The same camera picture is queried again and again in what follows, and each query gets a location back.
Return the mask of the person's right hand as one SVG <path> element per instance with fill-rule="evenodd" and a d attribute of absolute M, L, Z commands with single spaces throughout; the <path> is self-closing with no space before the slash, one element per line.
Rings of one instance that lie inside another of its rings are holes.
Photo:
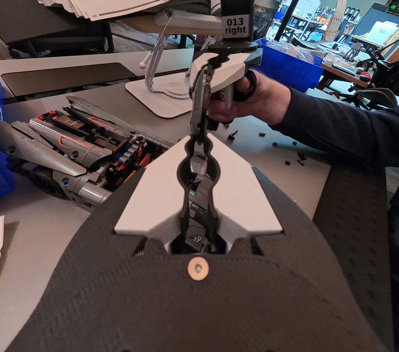
<path fill-rule="evenodd" d="M 254 116 L 269 126 L 282 122 L 291 101 L 291 91 L 284 85 L 254 71 L 257 78 L 257 89 L 246 101 L 235 102 L 229 109 L 223 101 L 213 94 L 208 105 L 207 114 L 212 120 L 228 122 L 236 118 Z"/>

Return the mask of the black lego figure model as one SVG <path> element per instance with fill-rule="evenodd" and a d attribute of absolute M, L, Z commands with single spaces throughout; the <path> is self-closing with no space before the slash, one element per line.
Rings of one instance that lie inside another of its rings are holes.
<path fill-rule="evenodd" d="M 380 49 L 376 50 L 367 50 L 366 53 L 370 57 L 371 63 L 373 63 L 373 70 L 376 71 L 377 69 L 384 68 L 389 70 L 392 68 L 393 64 L 384 59 L 383 53 L 387 50 L 388 46 L 384 46 Z"/>

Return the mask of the grey lego walker model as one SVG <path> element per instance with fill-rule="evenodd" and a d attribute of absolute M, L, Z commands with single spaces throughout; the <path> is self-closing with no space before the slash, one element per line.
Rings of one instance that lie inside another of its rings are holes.
<path fill-rule="evenodd" d="M 347 60 L 348 62 L 355 62 L 356 57 L 359 55 L 362 49 L 363 49 L 362 43 L 357 42 L 352 44 L 350 50 L 348 50 L 346 54 L 343 55 L 343 59 Z"/>

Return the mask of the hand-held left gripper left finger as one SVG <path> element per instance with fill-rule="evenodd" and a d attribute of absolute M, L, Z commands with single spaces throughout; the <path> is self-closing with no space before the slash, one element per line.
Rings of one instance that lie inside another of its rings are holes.
<path fill-rule="evenodd" d="M 190 153 L 184 137 L 144 169 L 114 230 L 119 235 L 161 240 L 169 252 L 181 234 L 180 214 L 187 209 L 191 175 Z"/>

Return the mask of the lego set box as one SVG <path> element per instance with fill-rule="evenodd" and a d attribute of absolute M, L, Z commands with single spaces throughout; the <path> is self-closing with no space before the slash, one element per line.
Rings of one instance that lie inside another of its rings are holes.
<path fill-rule="evenodd" d="M 253 40 L 259 40 L 267 35 L 274 16 L 283 0 L 255 0 Z"/>

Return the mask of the dark grey divider panel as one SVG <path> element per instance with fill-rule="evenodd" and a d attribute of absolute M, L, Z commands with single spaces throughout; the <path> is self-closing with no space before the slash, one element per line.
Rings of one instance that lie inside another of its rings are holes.
<path fill-rule="evenodd" d="M 13 58 L 114 52 L 108 22 L 77 18 L 37 0 L 0 0 L 0 36 Z"/>

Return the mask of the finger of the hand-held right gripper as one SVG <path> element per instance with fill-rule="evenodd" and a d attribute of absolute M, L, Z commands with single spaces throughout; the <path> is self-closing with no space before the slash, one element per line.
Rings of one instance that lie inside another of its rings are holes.
<path fill-rule="evenodd" d="M 213 71 L 210 91 L 220 91 L 245 75 L 245 60 L 250 54 L 230 54 L 228 60 Z"/>
<path fill-rule="evenodd" d="M 216 56 L 215 53 L 195 53 L 193 56 L 192 65 L 190 67 L 190 97 L 194 99 L 194 88 L 196 80 L 203 67 L 208 64 L 208 61 Z"/>

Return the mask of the wooden work table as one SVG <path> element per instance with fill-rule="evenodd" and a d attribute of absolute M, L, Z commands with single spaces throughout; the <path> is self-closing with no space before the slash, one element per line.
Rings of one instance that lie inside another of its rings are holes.
<path fill-rule="evenodd" d="M 334 53 L 334 51 L 323 44 L 315 45 L 318 50 L 321 50 L 326 53 L 323 58 L 321 68 L 323 69 L 322 77 L 318 82 L 316 88 L 319 90 L 324 90 L 332 85 L 333 81 L 345 81 L 350 82 L 352 86 L 351 90 L 363 90 L 370 86 L 369 82 L 365 82 L 360 79 L 360 75 L 357 75 L 354 71 L 349 73 L 348 71 L 343 71 L 337 67 L 334 67 L 333 64 L 337 64 L 338 66 L 346 69 L 351 69 L 351 63 L 343 60 L 343 58 Z"/>

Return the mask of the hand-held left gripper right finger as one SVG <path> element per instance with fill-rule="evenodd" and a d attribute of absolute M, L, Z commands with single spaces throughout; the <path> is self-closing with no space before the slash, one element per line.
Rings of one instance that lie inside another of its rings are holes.
<path fill-rule="evenodd" d="M 237 239 L 281 234 L 282 225 L 252 165 L 210 133 L 204 142 L 209 148 L 207 173 L 212 179 L 208 213 L 226 250 L 230 251 Z"/>

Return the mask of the person's right forearm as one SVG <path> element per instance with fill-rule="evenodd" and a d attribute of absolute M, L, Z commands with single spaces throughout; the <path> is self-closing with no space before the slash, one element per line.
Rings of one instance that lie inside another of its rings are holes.
<path fill-rule="evenodd" d="M 287 112 L 272 130 L 369 168 L 399 167 L 398 107 L 366 111 L 289 90 Z"/>

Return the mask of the white storage box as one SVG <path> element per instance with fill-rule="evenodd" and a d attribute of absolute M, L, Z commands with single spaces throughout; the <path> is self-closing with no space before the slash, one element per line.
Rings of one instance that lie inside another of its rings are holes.
<path fill-rule="evenodd" d="M 391 21 L 376 21 L 371 30 L 366 33 L 365 39 L 376 44 L 383 46 L 386 40 L 398 30 L 398 24 Z"/>

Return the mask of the grey lego car model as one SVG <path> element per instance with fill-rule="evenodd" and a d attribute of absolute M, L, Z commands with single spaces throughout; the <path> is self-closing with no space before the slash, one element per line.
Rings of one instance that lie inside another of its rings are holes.
<path fill-rule="evenodd" d="M 68 97 L 69 107 L 48 111 L 29 120 L 1 124 L 1 151 L 8 155 L 7 169 L 29 178 L 42 191 L 68 198 L 99 214 L 116 190 L 127 185 L 119 220 L 144 169 L 174 144 L 139 132 L 121 119 L 79 97 Z M 207 139 L 208 118 L 206 116 Z M 216 234 L 208 213 L 207 151 L 193 135 L 187 144 L 191 175 L 187 209 L 180 214 L 181 234 L 171 243 L 172 253 L 225 253 L 226 243 Z"/>

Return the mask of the black office chair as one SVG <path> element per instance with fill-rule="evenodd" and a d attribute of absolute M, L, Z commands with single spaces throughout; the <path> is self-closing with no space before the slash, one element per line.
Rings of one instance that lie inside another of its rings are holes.
<path fill-rule="evenodd" d="M 393 109 L 398 107 L 394 92 L 386 88 L 373 88 L 356 91 L 353 95 L 342 95 L 342 102 L 353 104 L 357 108 L 367 111 Z"/>

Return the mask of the dark grey lego assembly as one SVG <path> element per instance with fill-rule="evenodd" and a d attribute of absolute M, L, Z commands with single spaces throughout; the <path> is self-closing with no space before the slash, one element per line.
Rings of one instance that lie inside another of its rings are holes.
<path fill-rule="evenodd" d="M 210 64 L 205 65 L 197 74 L 193 84 L 190 85 L 192 99 L 190 126 L 194 140 L 198 145 L 203 143 L 206 132 L 206 113 L 211 97 L 211 68 Z"/>

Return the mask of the clear plastic bags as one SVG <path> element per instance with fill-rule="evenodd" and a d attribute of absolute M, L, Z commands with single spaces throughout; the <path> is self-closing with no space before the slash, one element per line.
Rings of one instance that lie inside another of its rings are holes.
<path fill-rule="evenodd" d="M 276 40 L 271 40 L 266 43 L 266 46 L 272 48 L 276 51 L 279 51 L 283 54 L 289 55 L 291 57 L 300 59 L 307 63 L 321 66 L 324 57 L 326 56 L 326 52 L 316 50 L 316 49 L 309 49 L 303 46 L 295 46 L 291 43 L 287 42 L 280 42 Z"/>

